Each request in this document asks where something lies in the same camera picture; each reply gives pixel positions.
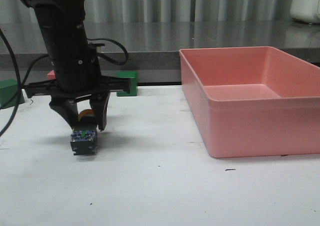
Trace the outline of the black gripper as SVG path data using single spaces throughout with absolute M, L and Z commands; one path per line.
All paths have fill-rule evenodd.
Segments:
M 57 61 L 53 60 L 55 79 L 34 82 L 24 85 L 28 98 L 33 96 L 51 96 L 49 107 L 57 112 L 71 129 L 79 126 L 77 103 L 89 99 L 90 107 L 100 131 L 107 125 L 107 109 L 110 92 L 130 93 L 132 83 L 130 78 L 103 76 L 100 69 L 99 57 L 114 64 L 123 65 L 129 54 L 125 47 L 116 43 L 124 52 L 125 59 L 116 61 L 97 52 L 104 44 L 89 43 L 88 51 L 79 58 Z

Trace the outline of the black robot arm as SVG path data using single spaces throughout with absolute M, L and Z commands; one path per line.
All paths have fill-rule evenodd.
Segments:
M 71 128 L 84 125 L 77 103 L 89 100 L 93 123 L 99 130 L 107 124 L 112 91 L 129 92 L 129 79 L 103 76 L 96 45 L 89 43 L 84 26 L 85 0 L 20 0 L 34 9 L 55 79 L 25 86 L 31 98 L 49 95 L 50 108 Z

